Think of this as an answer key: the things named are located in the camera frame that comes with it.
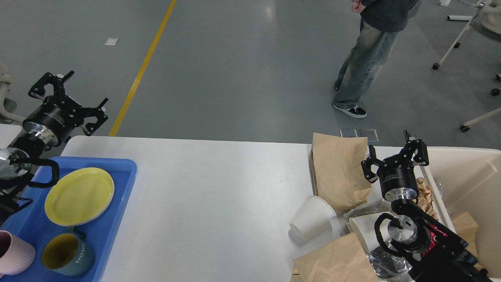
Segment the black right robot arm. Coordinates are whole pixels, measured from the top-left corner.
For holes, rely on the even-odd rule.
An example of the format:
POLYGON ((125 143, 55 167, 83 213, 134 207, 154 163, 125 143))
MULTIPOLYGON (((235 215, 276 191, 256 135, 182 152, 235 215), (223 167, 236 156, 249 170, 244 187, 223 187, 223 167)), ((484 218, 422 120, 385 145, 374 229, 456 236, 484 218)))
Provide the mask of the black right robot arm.
POLYGON ((429 164, 427 146, 406 130, 404 136, 405 146, 397 155, 380 160, 370 145, 361 162, 365 179, 379 181, 393 211, 375 221, 377 242, 411 264, 409 275, 416 282, 489 282, 488 271, 476 269, 478 261, 467 250, 468 243, 418 206, 414 167, 429 164))

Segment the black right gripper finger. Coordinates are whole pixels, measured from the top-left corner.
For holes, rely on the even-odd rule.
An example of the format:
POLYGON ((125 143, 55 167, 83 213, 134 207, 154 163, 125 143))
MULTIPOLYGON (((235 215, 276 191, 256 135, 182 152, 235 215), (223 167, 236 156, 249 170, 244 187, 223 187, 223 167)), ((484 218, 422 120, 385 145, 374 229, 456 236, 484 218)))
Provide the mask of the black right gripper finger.
POLYGON ((372 171, 372 166, 375 165, 377 167, 382 166, 382 160, 377 159, 376 150, 374 146, 368 146, 368 157, 361 162, 362 172, 364 174, 364 178, 370 182, 376 182, 379 177, 376 173, 372 171))
POLYGON ((416 139, 407 131, 403 131, 405 145, 397 154, 396 164, 398 167, 428 166, 429 157, 427 146, 422 139, 416 139))

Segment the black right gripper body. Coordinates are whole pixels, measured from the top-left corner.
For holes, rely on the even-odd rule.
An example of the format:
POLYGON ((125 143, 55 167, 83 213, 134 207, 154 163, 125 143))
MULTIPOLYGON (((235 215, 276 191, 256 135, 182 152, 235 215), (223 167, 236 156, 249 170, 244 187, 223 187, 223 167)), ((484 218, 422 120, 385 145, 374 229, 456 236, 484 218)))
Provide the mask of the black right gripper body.
POLYGON ((410 161, 393 155, 384 159, 383 162, 383 165, 378 168, 382 197, 389 202, 397 199, 417 199, 418 184, 410 161))

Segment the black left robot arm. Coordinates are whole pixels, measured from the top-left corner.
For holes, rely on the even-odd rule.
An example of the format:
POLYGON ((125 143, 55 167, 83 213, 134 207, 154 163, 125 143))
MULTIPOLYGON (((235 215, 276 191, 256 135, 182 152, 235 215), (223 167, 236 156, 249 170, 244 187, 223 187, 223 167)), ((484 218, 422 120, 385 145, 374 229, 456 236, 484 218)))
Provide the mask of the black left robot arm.
POLYGON ((23 120, 23 133, 1 150, 1 223, 33 202, 19 196, 23 189, 51 188, 57 184, 59 165, 54 160, 42 159, 44 151, 68 142, 78 127, 91 136, 108 120, 104 108, 108 98, 96 107, 83 107, 65 93, 64 84, 73 74, 70 71, 58 77, 47 72, 28 92, 42 104, 23 120))

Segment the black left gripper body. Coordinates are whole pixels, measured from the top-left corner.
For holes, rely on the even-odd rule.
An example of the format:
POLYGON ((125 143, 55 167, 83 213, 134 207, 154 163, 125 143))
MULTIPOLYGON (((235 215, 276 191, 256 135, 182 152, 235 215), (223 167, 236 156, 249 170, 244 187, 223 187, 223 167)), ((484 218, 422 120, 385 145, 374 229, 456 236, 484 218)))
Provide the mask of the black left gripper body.
POLYGON ((82 125, 82 109, 44 103, 23 121, 23 130, 48 147, 60 146, 82 125))

